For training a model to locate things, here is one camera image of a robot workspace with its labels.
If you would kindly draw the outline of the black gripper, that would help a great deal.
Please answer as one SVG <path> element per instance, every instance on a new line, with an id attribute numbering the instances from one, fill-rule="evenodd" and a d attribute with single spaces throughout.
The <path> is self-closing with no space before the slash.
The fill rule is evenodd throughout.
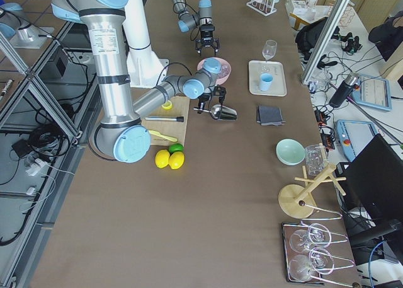
<path id="1" fill-rule="evenodd" d="M 223 103 L 226 96 L 226 88 L 223 86 L 213 86 L 209 87 L 205 90 L 205 92 L 201 95 L 201 100 L 198 102 L 197 112 L 206 112 L 206 104 L 207 101 L 211 101 L 214 96 L 218 97 L 219 103 Z"/>
<path id="2" fill-rule="evenodd" d="M 213 24 L 204 24 L 199 27 L 200 38 L 195 40 L 195 49 L 198 55 L 201 55 L 202 48 L 211 47 L 214 50 L 214 55 L 219 53 L 220 42 L 218 38 L 213 36 L 215 27 Z"/>

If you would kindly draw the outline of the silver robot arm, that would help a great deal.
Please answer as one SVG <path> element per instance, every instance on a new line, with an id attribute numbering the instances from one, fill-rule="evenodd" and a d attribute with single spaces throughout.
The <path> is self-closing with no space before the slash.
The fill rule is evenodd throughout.
<path id="1" fill-rule="evenodd" d="M 215 26 L 212 20 L 211 0 L 199 0 L 196 11 L 186 0 L 171 0 L 173 12 L 178 15 L 178 26 L 181 32 L 191 32 L 190 40 L 195 44 L 195 50 L 202 56 L 202 50 L 211 48 L 216 57 L 220 48 L 218 37 L 214 37 Z"/>
<path id="2" fill-rule="evenodd" d="M 215 86 L 221 65 L 208 58 L 192 76 L 160 79 L 150 47 L 143 0 L 52 0 L 56 17 L 88 28 L 104 117 L 95 147 L 124 163 L 142 159 L 151 137 L 142 119 L 178 93 L 195 99 Z"/>

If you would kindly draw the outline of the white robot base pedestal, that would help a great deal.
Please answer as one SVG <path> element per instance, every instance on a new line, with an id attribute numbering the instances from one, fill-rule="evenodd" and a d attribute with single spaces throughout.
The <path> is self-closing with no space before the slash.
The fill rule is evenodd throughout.
<path id="1" fill-rule="evenodd" d="M 123 29 L 129 51 L 127 68 L 130 86 L 152 88 L 166 75 L 167 59 L 160 59 L 153 51 L 142 0 L 128 0 L 125 6 Z"/>

